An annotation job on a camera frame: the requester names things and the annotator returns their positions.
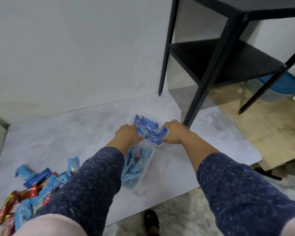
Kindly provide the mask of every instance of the speckled navy fabric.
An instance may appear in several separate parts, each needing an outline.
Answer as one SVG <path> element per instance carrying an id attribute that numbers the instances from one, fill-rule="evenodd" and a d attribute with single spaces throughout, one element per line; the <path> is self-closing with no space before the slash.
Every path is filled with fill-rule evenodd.
<path id="1" fill-rule="evenodd" d="M 224 235 L 277 236 L 295 217 L 294 200 L 223 153 L 203 160 L 197 180 Z"/>
<path id="2" fill-rule="evenodd" d="M 42 206 L 35 217 L 61 214 L 78 222 L 87 235 L 102 235 L 109 207 L 121 187 L 125 164 L 113 147 L 100 149 Z"/>

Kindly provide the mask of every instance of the person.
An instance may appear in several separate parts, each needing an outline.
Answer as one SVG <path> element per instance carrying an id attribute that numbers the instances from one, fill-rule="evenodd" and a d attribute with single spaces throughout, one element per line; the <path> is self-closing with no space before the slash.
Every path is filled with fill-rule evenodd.
<path id="1" fill-rule="evenodd" d="M 181 144 L 224 235 L 295 235 L 295 201 L 249 166 L 220 153 L 177 120 L 167 122 L 166 143 Z M 121 188 L 124 156 L 143 140 L 135 125 L 87 159 L 73 177 L 42 206 L 15 236 L 102 235 L 109 207 Z M 145 213 L 149 235 L 159 234 L 155 212 Z"/>

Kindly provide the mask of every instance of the black sandal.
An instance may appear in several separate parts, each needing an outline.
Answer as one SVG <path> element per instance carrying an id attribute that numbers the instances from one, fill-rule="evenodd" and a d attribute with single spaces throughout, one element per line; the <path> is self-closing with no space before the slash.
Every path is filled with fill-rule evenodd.
<path id="1" fill-rule="evenodd" d="M 152 226 L 155 226 L 159 229 L 159 220 L 157 214 L 153 210 L 147 210 L 144 214 L 144 225 L 149 235 L 148 231 Z"/>

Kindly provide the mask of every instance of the wooden board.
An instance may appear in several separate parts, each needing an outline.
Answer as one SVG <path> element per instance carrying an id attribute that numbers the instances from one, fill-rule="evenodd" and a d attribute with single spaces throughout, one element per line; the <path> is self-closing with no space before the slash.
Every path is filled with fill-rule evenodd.
<path id="1" fill-rule="evenodd" d="M 246 112 L 238 110 L 252 93 L 244 83 L 213 90 L 209 97 L 262 155 L 259 165 L 270 170 L 295 159 L 295 101 L 278 103 L 258 100 Z"/>

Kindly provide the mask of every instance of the black metal rack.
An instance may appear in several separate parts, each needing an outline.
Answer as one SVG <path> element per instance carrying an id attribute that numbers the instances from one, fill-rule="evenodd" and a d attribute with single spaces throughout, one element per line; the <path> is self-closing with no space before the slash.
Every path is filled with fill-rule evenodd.
<path id="1" fill-rule="evenodd" d="M 172 44 L 179 0 L 173 0 L 158 94 L 163 91 L 169 54 L 197 83 L 198 90 L 184 125 L 190 127 L 210 89 L 273 75 L 241 107 L 243 113 L 294 63 L 295 54 L 284 64 L 239 38 L 249 21 L 295 17 L 295 0 L 194 0 L 228 17 L 218 39 Z"/>

